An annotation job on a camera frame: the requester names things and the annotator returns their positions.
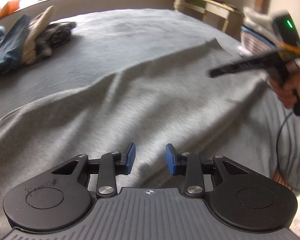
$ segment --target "crosshair mark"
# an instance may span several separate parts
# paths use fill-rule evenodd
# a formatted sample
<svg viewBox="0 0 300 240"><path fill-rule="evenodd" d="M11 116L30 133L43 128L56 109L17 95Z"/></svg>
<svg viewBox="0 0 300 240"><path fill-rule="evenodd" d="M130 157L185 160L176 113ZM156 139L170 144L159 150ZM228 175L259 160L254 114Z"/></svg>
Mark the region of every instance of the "crosshair mark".
<svg viewBox="0 0 300 240"><path fill-rule="evenodd" d="M147 191L144 191L145 193L147 193L148 195L151 195L153 193L156 193L155 191L148 189Z"/></svg>

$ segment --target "gray blanket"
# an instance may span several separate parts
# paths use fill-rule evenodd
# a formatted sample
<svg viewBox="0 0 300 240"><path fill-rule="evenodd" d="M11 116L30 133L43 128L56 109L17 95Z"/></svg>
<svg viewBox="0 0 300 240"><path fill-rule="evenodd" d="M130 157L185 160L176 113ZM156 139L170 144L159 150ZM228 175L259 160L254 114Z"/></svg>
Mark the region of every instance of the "gray blanket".
<svg viewBox="0 0 300 240"><path fill-rule="evenodd" d="M130 141L137 145L137 156L132 174L117 176L119 189L173 184L169 183L164 159L167 143L173 143L179 151L206 157L222 153L266 176L273 174L274 136L284 111L267 90L264 75L243 73L209 79L205 74L208 68L238 56L235 40L166 10L114 11L69 20L76 21L79 30L82 23L86 30L93 30L94 43L90 45L103 47L105 53L76 44L77 76L70 71L74 69L71 64L70 70L66 65L59 66L65 57L40 66L58 71L50 73L48 79L32 76L45 84L51 82L50 78L57 80L56 84L50 83L48 94L58 93L33 102L21 95L6 103L8 106L2 104L1 111L19 108L0 119L0 238L10 230L2 210L9 189L72 156L99 158L123 150ZM100 71L90 70L92 77L80 81L81 72L87 75L83 67L86 61L94 62L93 68L106 65L108 73L97 78ZM96 80L82 86L91 79ZM300 136L300 119L293 117L289 127L294 129L293 136ZM287 138L285 130L281 145L295 147L298 155L296 140L288 142ZM281 154L285 157L287 152L282 149ZM289 182L300 187L295 180L299 163L286 163L290 165ZM92 177L89 189L94 190L95 183Z"/></svg>

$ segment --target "gray ribbed plate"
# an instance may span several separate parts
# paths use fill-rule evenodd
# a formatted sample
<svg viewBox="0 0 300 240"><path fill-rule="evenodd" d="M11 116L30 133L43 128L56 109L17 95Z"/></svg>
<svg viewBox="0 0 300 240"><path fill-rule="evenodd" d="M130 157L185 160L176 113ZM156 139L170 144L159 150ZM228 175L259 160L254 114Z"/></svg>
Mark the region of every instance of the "gray ribbed plate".
<svg viewBox="0 0 300 240"><path fill-rule="evenodd" d="M252 234L227 227L202 200L186 198L177 188L122 188L117 196L98 200L85 219L62 232L32 235L15 229L4 239L299 240L289 229Z"/></svg>

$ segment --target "blue finger pad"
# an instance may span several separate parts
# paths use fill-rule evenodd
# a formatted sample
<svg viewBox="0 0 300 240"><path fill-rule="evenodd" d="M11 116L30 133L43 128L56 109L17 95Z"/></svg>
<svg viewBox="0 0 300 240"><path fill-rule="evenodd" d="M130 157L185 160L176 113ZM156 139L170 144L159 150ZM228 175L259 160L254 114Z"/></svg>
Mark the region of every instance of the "blue finger pad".
<svg viewBox="0 0 300 240"><path fill-rule="evenodd" d="M166 145L166 161L168 164L170 174L175 175L176 174L176 163L174 160L174 155L168 145Z"/></svg>
<svg viewBox="0 0 300 240"><path fill-rule="evenodd" d="M131 173L133 162L134 162L135 158L136 158L136 145L133 144L130 148L130 151L129 151L128 155L127 155L126 168L127 168L127 171L128 171L129 174Z"/></svg>

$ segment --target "human hand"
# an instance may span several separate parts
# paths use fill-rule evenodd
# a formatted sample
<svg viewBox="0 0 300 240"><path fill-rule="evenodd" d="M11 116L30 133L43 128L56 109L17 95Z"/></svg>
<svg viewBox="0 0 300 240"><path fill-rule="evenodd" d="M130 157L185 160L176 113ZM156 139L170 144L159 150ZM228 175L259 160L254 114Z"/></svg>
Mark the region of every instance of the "human hand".
<svg viewBox="0 0 300 240"><path fill-rule="evenodd" d="M297 97L293 94L294 89L300 87L300 71L291 74L285 84L280 86L278 82L269 78L272 90L278 95L278 99L283 103L286 109L291 109L297 102Z"/></svg>

